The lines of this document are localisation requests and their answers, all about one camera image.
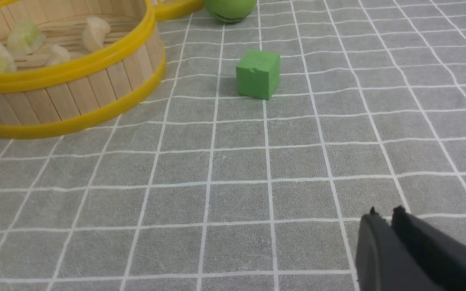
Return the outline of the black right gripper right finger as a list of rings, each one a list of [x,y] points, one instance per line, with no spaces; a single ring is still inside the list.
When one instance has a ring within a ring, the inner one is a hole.
[[[466,245],[398,206],[391,227],[416,264],[444,291],[466,291]]]

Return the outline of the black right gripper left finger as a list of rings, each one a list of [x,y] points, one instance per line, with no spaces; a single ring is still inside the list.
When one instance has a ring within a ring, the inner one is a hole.
[[[360,219],[356,273],[361,291],[445,291],[417,264],[374,207]]]

